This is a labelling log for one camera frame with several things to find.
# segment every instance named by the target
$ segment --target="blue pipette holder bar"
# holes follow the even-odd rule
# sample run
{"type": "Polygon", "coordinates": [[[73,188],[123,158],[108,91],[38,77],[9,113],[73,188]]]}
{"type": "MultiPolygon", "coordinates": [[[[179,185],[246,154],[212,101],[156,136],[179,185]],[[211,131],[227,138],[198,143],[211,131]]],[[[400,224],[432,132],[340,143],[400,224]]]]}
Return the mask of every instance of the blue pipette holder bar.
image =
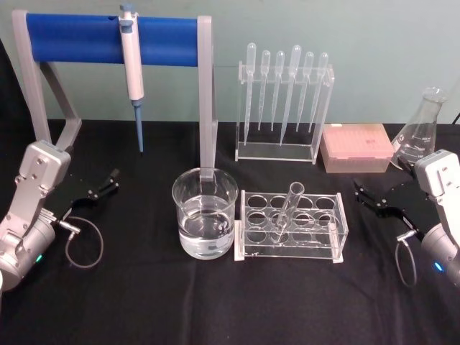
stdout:
{"type": "MultiPolygon", "coordinates": [[[[72,145],[81,125],[53,63],[123,63],[116,16],[33,14],[14,10],[14,36],[26,100],[37,139],[51,142],[40,70],[60,104],[66,126],[57,146],[72,145]]],[[[198,67],[201,165],[214,166],[217,120],[213,113],[211,18],[139,18],[143,65],[198,67]]]]}

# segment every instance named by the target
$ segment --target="pipette stand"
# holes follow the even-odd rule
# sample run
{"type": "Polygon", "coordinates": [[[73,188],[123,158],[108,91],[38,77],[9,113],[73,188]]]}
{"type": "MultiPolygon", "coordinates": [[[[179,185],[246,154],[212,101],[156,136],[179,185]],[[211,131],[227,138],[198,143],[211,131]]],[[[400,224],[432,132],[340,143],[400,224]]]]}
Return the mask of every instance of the pipette stand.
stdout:
{"type": "Polygon", "coordinates": [[[273,87],[275,84],[275,67],[270,66],[267,74],[267,89],[264,98],[264,110],[262,113],[262,125],[258,130],[258,104],[259,104],[259,88],[262,81],[262,73],[260,65],[256,65],[254,72],[254,90],[252,92],[251,106],[251,122],[249,125],[249,136],[246,144],[244,144],[244,117],[246,104],[246,88],[247,88],[247,73],[246,65],[239,62],[239,101],[238,101],[238,117],[236,122],[236,150],[235,160],[288,160],[300,162],[316,163],[318,156],[321,136],[323,134],[323,125],[328,112],[328,105],[331,99],[332,88],[334,86],[334,71],[332,65],[328,65],[326,74],[321,85],[318,106],[316,108],[316,116],[313,121],[313,135],[308,133],[308,122],[310,121],[310,109],[312,95],[315,92],[318,84],[318,68],[312,68],[310,74],[310,83],[308,84],[307,96],[305,97],[301,126],[298,132],[295,131],[297,120],[297,111],[299,104],[299,94],[303,85],[308,82],[308,79],[303,77],[303,67],[299,67],[295,75],[295,84],[293,89],[293,97],[290,107],[289,122],[287,123],[287,131],[280,145],[280,132],[285,99],[289,83],[289,66],[285,65],[281,75],[280,91],[278,96],[277,108],[275,113],[275,128],[270,130],[271,121],[271,105],[273,100],[273,87]]]}
{"type": "MultiPolygon", "coordinates": [[[[51,142],[41,71],[64,113],[65,127],[56,143],[64,150],[74,143],[81,119],[64,91],[54,63],[123,64],[118,19],[116,16],[33,14],[20,9],[13,11],[12,19],[35,136],[37,140],[51,142]]],[[[198,68],[200,161],[202,167],[213,167],[217,119],[211,17],[140,17],[139,41],[143,65],[198,68]]]]}
{"type": "Polygon", "coordinates": [[[344,261],[348,234],[341,194],[303,194],[291,224],[275,232],[286,194],[241,191],[241,221],[235,221],[235,261],[245,257],[298,257],[344,261]]]}

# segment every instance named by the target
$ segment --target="blue pipette tip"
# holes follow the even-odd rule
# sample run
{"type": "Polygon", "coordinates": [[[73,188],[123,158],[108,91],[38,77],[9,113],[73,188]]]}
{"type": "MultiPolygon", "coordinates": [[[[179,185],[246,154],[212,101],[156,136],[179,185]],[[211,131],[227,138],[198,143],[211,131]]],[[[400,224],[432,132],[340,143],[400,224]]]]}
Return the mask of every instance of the blue pipette tip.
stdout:
{"type": "Polygon", "coordinates": [[[142,116],[141,106],[134,106],[134,116],[136,117],[137,141],[139,143],[139,152],[144,153],[144,138],[142,137],[142,116]]]}

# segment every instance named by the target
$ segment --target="plastic dropper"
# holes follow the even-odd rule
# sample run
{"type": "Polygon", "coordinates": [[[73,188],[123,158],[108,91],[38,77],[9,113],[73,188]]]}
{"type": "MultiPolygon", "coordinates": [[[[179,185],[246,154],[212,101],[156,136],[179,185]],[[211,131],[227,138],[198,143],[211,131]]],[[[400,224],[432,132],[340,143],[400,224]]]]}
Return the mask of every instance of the plastic dropper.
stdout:
{"type": "Polygon", "coordinates": [[[300,55],[301,54],[302,54],[302,48],[300,47],[300,45],[295,45],[293,47],[293,51],[290,53],[289,84],[287,85],[285,113],[284,113],[284,116],[282,117],[280,144],[282,144],[282,139],[285,136],[286,127],[288,126],[290,101],[291,101],[291,99],[293,97],[295,75],[297,74],[297,69],[299,67],[300,55]]]}
{"type": "Polygon", "coordinates": [[[249,43],[246,53],[247,93],[246,93],[246,114],[244,115],[244,144],[249,133],[249,120],[251,118],[252,81],[256,70],[256,45],[249,43]]]}
{"type": "Polygon", "coordinates": [[[270,52],[264,50],[262,52],[262,62],[260,64],[260,73],[262,74],[262,81],[260,83],[260,96],[259,96],[259,126],[257,127],[260,130],[260,122],[262,122],[262,113],[264,112],[264,101],[265,101],[265,85],[267,84],[267,74],[270,67],[270,52]]]}
{"type": "Polygon", "coordinates": [[[329,59],[329,56],[327,52],[324,52],[319,57],[318,72],[317,72],[318,83],[316,84],[315,95],[313,96],[313,103],[311,105],[310,126],[308,127],[308,133],[311,132],[311,125],[313,124],[313,120],[315,119],[316,108],[318,107],[319,93],[321,91],[321,86],[323,85],[324,75],[326,74],[326,66],[328,65],[328,59],[329,59]]]}
{"type": "Polygon", "coordinates": [[[300,100],[299,100],[299,107],[297,112],[297,126],[295,127],[295,131],[298,132],[299,130],[299,123],[300,118],[302,117],[303,112],[303,104],[305,103],[305,97],[307,96],[307,88],[308,84],[310,83],[310,73],[311,68],[313,67],[313,61],[315,60],[315,55],[312,52],[307,52],[305,54],[305,61],[303,63],[303,81],[305,84],[302,85],[302,89],[300,90],[300,100]]]}
{"type": "Polygon", "coordinates": [[[273,130],[273,122],[275,122],[276,105],[278,103],[278,93],[280,92],[281,75],[282,75],[282,70],[284,69],[284,67],[285,67],[285,53],[280,50],[276,54],[276,62],[275,62],[275,87],[273,88],[273,103],[272,103],[272,130],[273,130]]]}

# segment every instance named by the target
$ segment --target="green wall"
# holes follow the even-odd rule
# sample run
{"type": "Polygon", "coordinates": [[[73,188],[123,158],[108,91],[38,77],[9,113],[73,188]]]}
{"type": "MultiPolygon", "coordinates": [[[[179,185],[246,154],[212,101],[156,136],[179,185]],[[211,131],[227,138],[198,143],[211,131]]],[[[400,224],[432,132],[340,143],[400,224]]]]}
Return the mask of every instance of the green wall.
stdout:
{"type": "MultiPolygon", "coordinates": [[[[142,16],[213,16],[217,115],[234,121],[237,65],[249,42],[258,52],[289,54],[295,44],[326,51],[336,75],[328,122],[406,122],[426,86],[454,90],[440,122],[460,111],[460,3],[454,0],[172,0],[133,1],[142,16]]],[[[18,75],[13,8],[30,12],[118,14],[119,1],[6,0],[0,38],[18,75]]],[[[121,65],[59,64],[84,119],[132,119],[121,65]]],[[[144,68],[146,120],[197,121],[197,71],[144,68]]],[[[45,88],[50,118],[61,117],[45,88]]]]}

